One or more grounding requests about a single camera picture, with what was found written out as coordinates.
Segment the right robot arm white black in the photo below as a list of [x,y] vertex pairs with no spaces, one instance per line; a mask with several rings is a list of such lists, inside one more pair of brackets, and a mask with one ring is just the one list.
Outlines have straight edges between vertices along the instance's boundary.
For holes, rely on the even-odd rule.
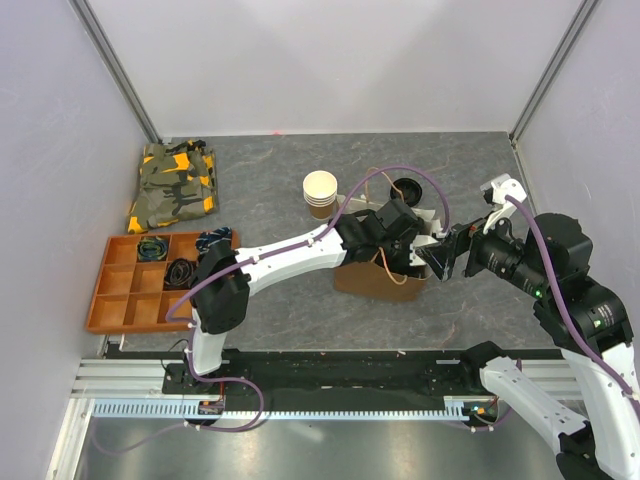
[[489,271],[531,296],[534,316],[575,376],[587,414],[565,412],[490,341],[463,352],[459,384],[506,402],[549,445],[564,478],[636,479],[639,383],[626,308],[590,277],[593,244],[577,220],[521,213],[529,225],[525,239],[513,236],[506,218],[479,219],[447,234],[418,236],[410,259],[446,281],[466,254],[466,277]]

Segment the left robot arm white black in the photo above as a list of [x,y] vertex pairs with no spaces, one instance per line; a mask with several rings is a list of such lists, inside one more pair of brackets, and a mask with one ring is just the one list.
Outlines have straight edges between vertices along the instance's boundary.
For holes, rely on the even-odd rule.
[[409,275],[426,264],[419,249],[436,243],[427,221],[399,199],[377,210],[339,211],[326,225],[270,245],[234,249],[227,241],[215,243],[176,303],[189,303],[192,312],[185,382],[198,393],[216,388],[227,333],[244,321],[249,299],[260,291],[308,272],[376,257],[392,273]]

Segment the brown paper bag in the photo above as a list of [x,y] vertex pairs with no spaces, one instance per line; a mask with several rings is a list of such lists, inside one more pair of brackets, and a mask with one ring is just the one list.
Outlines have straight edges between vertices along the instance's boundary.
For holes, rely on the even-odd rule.
[[[389,175],[371,167],[366,175],[383,176],[392,186]],[[422,221],[400,199],[375,203],[370,199],[369,182],[360,187],[361,197],[338,198],[342,214],[336,230],[346,240],[349,253],[346,263],[334,271],[336,290],[390,302],[415,300],[433,276],[428,265],[409,265],[409,246],[418,234]]]

